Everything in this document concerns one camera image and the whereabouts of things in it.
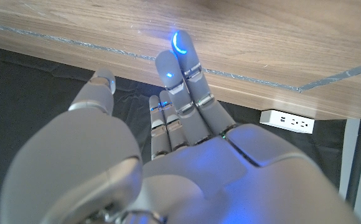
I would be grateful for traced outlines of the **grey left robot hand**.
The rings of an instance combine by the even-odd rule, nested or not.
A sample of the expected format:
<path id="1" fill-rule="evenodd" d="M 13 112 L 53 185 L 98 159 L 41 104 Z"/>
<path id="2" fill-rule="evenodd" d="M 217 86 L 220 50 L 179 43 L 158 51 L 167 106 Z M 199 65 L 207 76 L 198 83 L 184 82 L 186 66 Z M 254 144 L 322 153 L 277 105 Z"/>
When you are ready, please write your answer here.
<path id="1" fill-rule="evenodd" d="M 11 162 L 0 223 L 358 223 L 301 150 L 215 99 L 191 36 L 178 30 L 155 60 L 152 158 L 112 115 L 114 75 L 98 70 L 68 110 Z"/>

